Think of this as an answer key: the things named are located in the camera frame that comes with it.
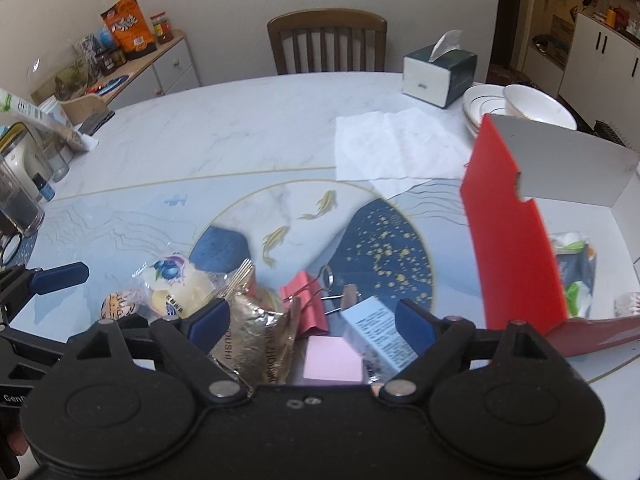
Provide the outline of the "person's hand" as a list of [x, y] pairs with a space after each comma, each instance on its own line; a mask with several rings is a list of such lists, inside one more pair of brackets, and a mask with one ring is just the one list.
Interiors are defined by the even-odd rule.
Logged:
[[1, 436], [1, 473], [5, 479], [14, 479], [20, 473], [18, 458], [28, 450], [28, 443], [19, 429]]

